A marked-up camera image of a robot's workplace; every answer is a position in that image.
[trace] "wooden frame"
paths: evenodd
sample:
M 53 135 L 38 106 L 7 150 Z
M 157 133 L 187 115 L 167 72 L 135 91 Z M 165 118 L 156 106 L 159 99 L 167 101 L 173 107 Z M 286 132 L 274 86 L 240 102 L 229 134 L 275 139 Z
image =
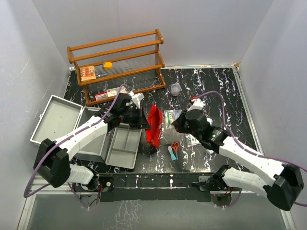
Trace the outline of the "wooden frame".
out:
M 88 54 L 88 55 L 83 55 L 83 56 L 79 56 L 79 57 L 75 57 L 74 54 L 73 54 L 73 51 L 75 51 L 75 50 L 86 49 L 86 48 L 90 48 L 90 47 L 94 47 L 94 46 L 106 45 L 106 44 L 109 44 L 109 43 L 114 43 L 114 42 L 124 41 L 124 40 L 128 40 L 128 39 L 134 39 L 134 38 L 138 38 L 138 37 L 149 36 L 149 35 L 156 35 L 156 39 L 154 41 L 150 41 L 150 42 L 145 42 L 145 43 L 141 43 L 141 44 L 126 46 L 126 47 L 121 47 L 121 48 L 116 48 L 116 49 L 111 49 L 111 50 L 93 53 L 93 54 Z M 159 48 L 159 44 L 163 44 L 163 42 L 164 42 L 163 37 L 162 37 L 160 31 L 158 29 L 156 29 L 154 31 L 148 31 L 148 32 L 145 32 L 145 33 L 134 34 L 134 35 L 124 36 L 124 37 L 109 39 L 109 40 L 105 40 L 105 41 L 100 41 L 100 42 L 94 42 L 94 43 L 85 44 L 85 45 L 81 45 L 81 46 L 67 47 L 68 60 L 69 60 L 70 63 L 74 64 L 76 71 L 77 71 L 78 85 L 84 87 L 86 104 L 87 105 L 94 105 L 94 104 L 98 104 L 98 103 L 111 101 L 111 100 L 114 99 L 114 97 L 109 97 L 109 98 L 106 98 L 106 99 L 103 99 L 103 100 L 90 102 L 88 87 L 87 87 L 89 84 L 95 84 L 95 83 L 102 82 L 102 81 L 113 80 L 113 79 L 116 79 L 116 78 L 129 76 L 129 75 L 132 75 L 132 74 L 147 72 L 147 71 L 150 71 L 150 70 L 156 70 L 162 84 L 158 85 L 158 86 L 142 89 L 142 90 L 136 91 L 135 93 L 148 92 L 148 91 L 152 91 L 152 90 L 165 88 L 165 81 L 164 81 L 164 78 L 163 78 L 162 73 L 161 73 L 161 68 L 163 68 L 165 65 L 164 65 L 164 61 L 162 59 L 162 56 L 161 56 L 161 53 L 160 53 L 160 48 Z M 138 54 L 123 56 L 123 57 L 119 57 L 119 58 L 109 59 L 109 60 L 105 60 L 105 61 L 100 61 L 100 62 L 88 64 L 88 65 L 85 65 L 85 66 L 79 66 L 78 65 L 78 61 L 96 58 L 96 57 L 101 57 L 101 56 L 110 55 L 110 54 L 115 54 L 115 53 L 120 53 L 120 52 L 123 52 L 123 51 L 138 49 L 138 48 L 147 47 L 147 46 L 154 46 L 155 49 L 152 50 L 152 51 L 147 51 L 147 52 L 143 52 L 143 53 L 138 53 Z M 87 80 L 87 81 L 83 81 L 83 82 L 81 81 L 80 68 L 82 68 L 82 67 L 99 66 L 99 65 L 103 65 L 103 63 L 106 62 L 106 61 L 114 63 L 114 62 L 118 62 L 118 61 L 138 58 L 138 57 L 147 56 L 147 55 L 155 55 L 155 60 L 156 60 L 155 65 L 144 67 L 144 68 L 139 68 L 139 69 L 134 69 L 134 70 L 130 70 L 130 71 L 125 71 L 125 72 L 121 72 L 121 73 L 117 73 L 117 74 L 113 74 L 113 75 L 110 75 L 110 76 L 105 76 L 105 77 L 101 77 L 101 78 L 97 78 L 97 79 L 93 79 L 93 80 Z

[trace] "gray toolbox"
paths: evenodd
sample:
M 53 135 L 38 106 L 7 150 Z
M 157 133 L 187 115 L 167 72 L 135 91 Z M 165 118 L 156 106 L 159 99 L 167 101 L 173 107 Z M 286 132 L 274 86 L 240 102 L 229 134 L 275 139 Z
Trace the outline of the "gray toolbox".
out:
M 99 108 L 83 107 L 63 98 L 52 95 L 30 141 L 40 143 L 46 138 L 55 140 L 84 124 Z M 112 132 L 97 137 L 80 150 L 75 157 L 80 160 L 105 162 L 111 143 Z
M 129 125 L 120 123 L 114 129 L 106 164 L 133 169 L 141 139 L 141 129 L 130 129 Z

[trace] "clear plastic container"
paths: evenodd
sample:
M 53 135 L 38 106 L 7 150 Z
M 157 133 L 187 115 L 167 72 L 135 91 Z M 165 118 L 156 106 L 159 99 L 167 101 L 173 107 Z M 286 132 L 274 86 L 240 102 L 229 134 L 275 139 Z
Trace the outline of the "clear plastic container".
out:
M 174 83 L 171 85 L 171 94 L 173 96 L 178 96 L 181 91 L 181 86 L 178 83 Z

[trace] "gray floor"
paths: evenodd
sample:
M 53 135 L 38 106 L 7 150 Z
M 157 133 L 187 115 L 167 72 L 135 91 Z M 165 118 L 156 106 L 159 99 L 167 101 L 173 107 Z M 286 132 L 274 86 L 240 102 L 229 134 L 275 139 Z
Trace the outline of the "gray floor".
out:
M 28 230 L 285 230 L 280 210 L 266 198 L 242 194 L 221 210 L 197 201 L 117 201 L 90 211 L 73 195 L 37 195 Z

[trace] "white wall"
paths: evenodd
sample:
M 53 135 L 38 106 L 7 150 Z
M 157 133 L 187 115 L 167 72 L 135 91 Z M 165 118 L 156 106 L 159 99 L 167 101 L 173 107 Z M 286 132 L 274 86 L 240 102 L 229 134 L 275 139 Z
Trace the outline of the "white wall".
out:
M 240 62 L 272 0 L 32 2 L 68 65 L 67 46 L 159 28 L 162 56 L 172 66 Z
M 37 147 L 30 136 L 68 68 L 30 0 L 0 0 L 0 229 L 16 229 Z
M 275 0 L 242 63 L 240 76 L 267 155 L 307 166 L 307 2 Z M 305 186 L 307 176 L 304 172 Z M 307 188 L 298 198 L 307 203 Z M 307 208 L 292 207 L 298 230 Z

